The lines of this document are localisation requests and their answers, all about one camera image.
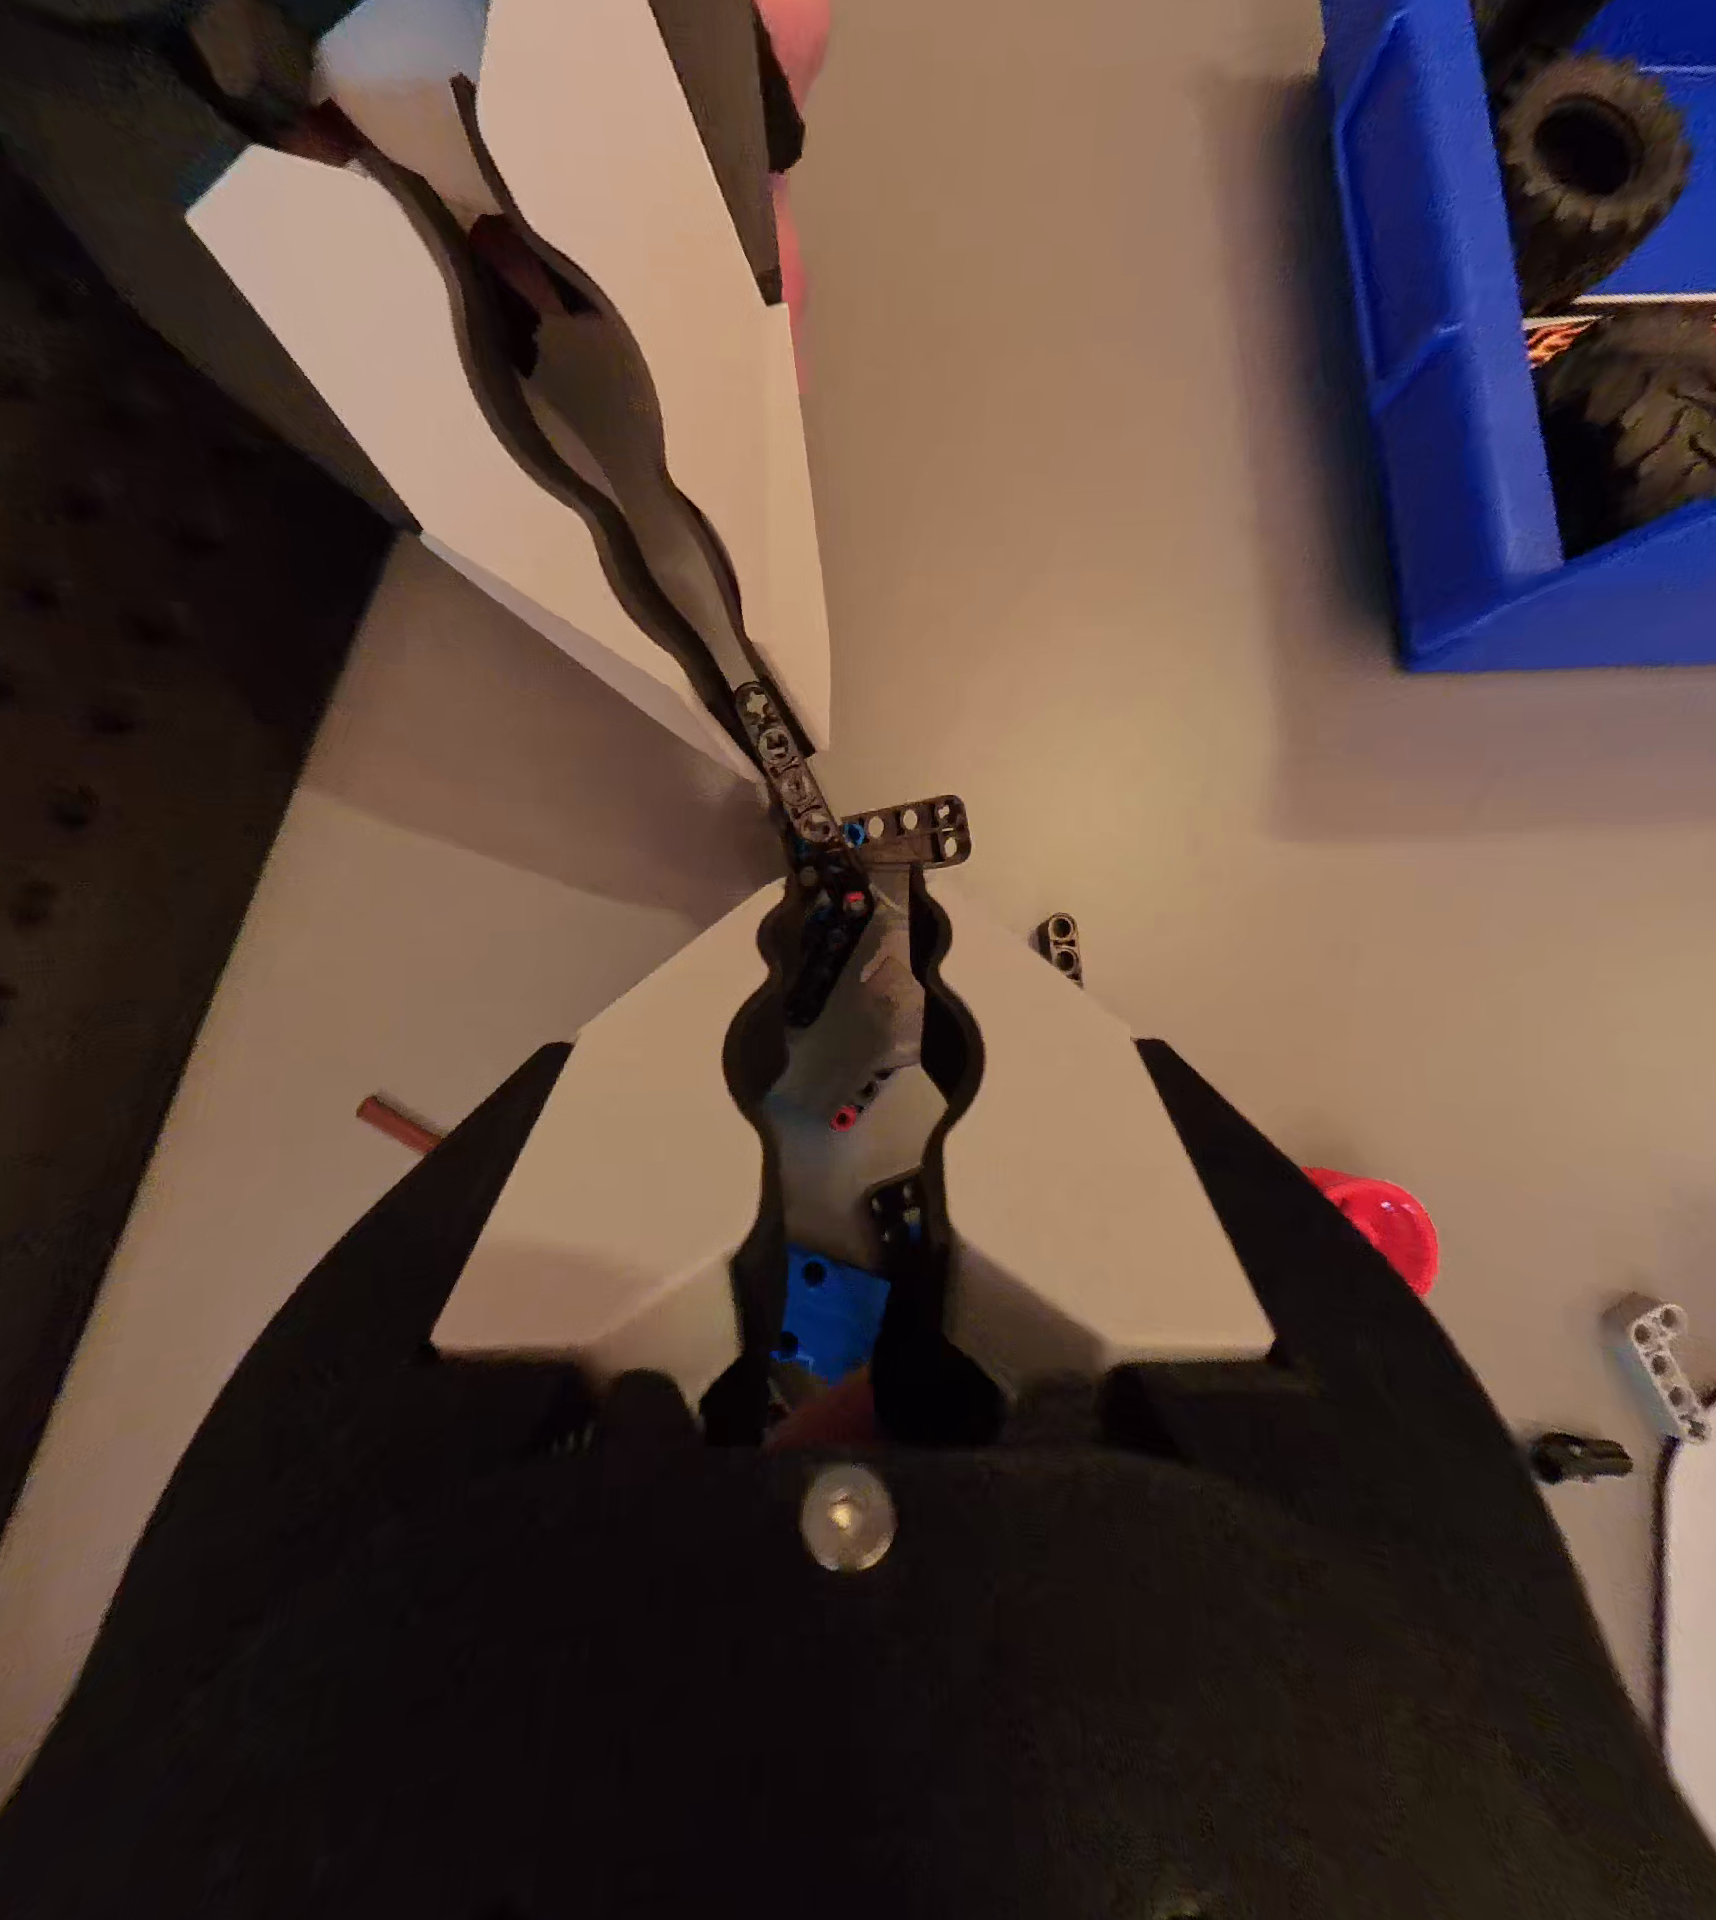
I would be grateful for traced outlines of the light grey short beam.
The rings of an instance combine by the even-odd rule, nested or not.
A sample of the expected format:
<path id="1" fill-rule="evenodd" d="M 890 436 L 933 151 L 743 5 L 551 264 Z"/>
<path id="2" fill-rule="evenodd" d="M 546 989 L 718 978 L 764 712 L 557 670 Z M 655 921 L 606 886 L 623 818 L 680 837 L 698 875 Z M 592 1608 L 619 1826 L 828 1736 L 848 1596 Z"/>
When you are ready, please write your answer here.
<path id="1" fill-rule="evenodd" d="M 1704 1444 L 1710 1439 L 1706 1403 L 1680 1357 L 1690 1331 L 1686 1309 L 1628 1292 L 1604 1311 L 1601 1324 L 1652 1428 L 1676 1444 Z"/>

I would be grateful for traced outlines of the blue curved shell panel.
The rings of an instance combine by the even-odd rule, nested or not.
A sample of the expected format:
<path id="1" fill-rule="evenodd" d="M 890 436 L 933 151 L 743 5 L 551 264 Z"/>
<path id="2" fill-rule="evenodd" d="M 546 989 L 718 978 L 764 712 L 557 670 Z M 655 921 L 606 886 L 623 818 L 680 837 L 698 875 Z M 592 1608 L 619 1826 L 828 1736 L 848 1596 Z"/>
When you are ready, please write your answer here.
<path id="1" fill-rule="evenodd" d="M 880 1338 L 893 1284 L 815 1249 L 784 1249 L 784 1295 L 771 1358 L 809 1383 L 838 1387 L 863 1373 Z"/>

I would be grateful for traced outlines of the black rubber tyre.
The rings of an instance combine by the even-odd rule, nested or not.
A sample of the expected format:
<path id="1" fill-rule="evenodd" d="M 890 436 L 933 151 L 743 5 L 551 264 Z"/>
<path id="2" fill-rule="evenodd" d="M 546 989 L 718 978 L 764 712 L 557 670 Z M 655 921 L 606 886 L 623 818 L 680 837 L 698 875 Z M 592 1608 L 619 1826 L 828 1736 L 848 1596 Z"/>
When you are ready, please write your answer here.
<path id="1" fill-rule="evenodd" d="M 1550 49 L 1498 73 L 1491 115 L 1521 313 L 1563 314 L 1683 201 L 1694 170 L 1685 115 L 1634 61 Z"/>
<path id="2" fill-rule="evenodd" d="M 1685 304 L 1608 313 L 1534 373 L 1567 561 L 1716 503 L 1716 321 Z"/>

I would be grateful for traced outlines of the grey desk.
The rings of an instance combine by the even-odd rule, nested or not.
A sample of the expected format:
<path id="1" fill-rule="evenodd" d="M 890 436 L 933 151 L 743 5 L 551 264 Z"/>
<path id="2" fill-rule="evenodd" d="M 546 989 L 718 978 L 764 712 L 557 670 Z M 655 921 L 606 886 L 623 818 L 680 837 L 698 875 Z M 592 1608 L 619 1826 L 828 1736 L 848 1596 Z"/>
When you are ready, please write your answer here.
<path id="1" fill-rule="evenodd" d="M 827 785 L 957 791 L 957 891 L 1302 1160 L 1416 1193 L 1441 1314 L 1657 1707 L 1657 1448 L 1716 1380 L 1716 670 L 1403 674 L 1318 5 L 833 5 L 792 199 Z M 222 1383 L 450 1127 L 762 881 L 700 757 L 405 549 L 7 1526 L 0 1806 Z"/>

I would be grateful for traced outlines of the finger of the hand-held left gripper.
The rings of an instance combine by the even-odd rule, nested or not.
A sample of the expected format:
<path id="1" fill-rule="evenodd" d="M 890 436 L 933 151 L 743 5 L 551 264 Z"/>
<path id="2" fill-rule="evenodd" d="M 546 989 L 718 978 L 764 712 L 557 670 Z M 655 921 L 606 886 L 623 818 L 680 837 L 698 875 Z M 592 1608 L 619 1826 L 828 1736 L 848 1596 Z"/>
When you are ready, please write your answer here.
<path id="1" fill-rule="evenodd" d="M 687 746 L 758 781 L 731 697 L 624 516 L 535 419 L 481 263 L 420 177 L 253 145 L 189 227 L 437 559 Z"/>
<path id="2" fill-rule="evenodd" d="M 676 505 L 709 526 L 751 649 L 825 750 L 833 642 L 794 331 L 760 292 L 655 7 L 489 5 L 470 101 L 483 175 L 623 332 Z"/>

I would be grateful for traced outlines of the blue plastic bin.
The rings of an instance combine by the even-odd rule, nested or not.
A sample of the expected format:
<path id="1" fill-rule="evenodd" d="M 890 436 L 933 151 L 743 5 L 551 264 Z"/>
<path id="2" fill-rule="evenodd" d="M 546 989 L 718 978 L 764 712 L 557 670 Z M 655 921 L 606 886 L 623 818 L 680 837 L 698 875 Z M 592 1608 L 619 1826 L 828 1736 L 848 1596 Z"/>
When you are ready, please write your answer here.
<path id="1" fill-rule="evenodd" d="M 1472 7 L 1321 13 L 1403 665 L 1716 666 L 1716 500 L 1564 555 Z M 1604 5 L 1589 42 L 1667 84 L 1694 151 L 1680 204 L 1599 302 L 1716 311 L 1716 5 Z"/>

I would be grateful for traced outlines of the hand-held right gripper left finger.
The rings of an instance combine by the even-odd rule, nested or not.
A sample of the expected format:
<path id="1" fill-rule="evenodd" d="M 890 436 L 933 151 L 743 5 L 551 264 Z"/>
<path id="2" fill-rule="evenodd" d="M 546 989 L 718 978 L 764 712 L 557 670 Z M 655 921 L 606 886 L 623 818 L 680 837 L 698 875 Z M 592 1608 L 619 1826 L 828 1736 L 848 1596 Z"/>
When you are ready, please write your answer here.
<path id="1" fill-rule="evenodd" d="M 441 1357 L 655 1373 L 693 1409 L 727 1375 L 764 1168 L 727 1038 L 783 898 L 769 883 L 583 1026 L 438 1314 Z"/>

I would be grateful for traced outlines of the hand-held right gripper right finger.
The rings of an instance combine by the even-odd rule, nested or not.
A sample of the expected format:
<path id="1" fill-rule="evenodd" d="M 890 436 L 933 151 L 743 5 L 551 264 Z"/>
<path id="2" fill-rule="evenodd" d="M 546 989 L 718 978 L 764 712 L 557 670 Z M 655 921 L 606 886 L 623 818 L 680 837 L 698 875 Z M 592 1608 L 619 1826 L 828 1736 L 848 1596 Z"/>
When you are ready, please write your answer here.
<path id="1" fill-rule="evenodd" d="M 949 1341 L 1018 1397 L 1247 1365 L 1275 1328 L 1131 1026 L 937 876 L 921 902 L 922 1156 Z"/>

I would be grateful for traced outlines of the dark perforated panel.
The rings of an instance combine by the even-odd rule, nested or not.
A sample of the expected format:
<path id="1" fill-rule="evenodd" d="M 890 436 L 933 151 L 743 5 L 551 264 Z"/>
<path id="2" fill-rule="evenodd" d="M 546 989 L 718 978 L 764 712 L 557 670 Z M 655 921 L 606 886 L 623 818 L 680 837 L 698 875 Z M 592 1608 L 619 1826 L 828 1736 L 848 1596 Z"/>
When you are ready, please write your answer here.
<path id="1" fill-rule="evenodd" d="M 0 170 L 0 1537 L 394 540 Z"/>

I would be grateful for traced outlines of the red wheel hub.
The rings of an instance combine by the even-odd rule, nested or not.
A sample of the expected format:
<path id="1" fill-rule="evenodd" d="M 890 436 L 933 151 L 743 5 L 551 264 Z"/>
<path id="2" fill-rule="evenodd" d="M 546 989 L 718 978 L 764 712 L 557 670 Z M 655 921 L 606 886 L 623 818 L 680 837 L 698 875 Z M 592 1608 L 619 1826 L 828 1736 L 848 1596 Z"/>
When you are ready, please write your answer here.
<path id="1" fill-rule="evenodd" d="M 1302 1172 L 1416 1299 L 1433 1295 L 1441 1275 L 1441 1239 L 1416 1194 L 1386 1178 L 1331 1167 L 1308 1164 Z"/>

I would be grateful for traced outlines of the person's left hand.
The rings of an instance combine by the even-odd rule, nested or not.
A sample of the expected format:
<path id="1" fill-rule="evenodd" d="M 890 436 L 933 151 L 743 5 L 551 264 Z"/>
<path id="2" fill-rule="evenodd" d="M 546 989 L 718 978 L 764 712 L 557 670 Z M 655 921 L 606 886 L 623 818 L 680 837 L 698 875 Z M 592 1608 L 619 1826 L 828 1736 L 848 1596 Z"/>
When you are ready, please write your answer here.
<path id="1" fill-rule="evenodd" d="M 769 193 L 775 212 L 778 289 L 791 323 L 800 325 L 809 302 L 809 277 L 798 234 L 792 173 L 804 154 L 804 108 L 828 57 L 833 5 L 757 2 L 753 26 L 769 156 Z"/>

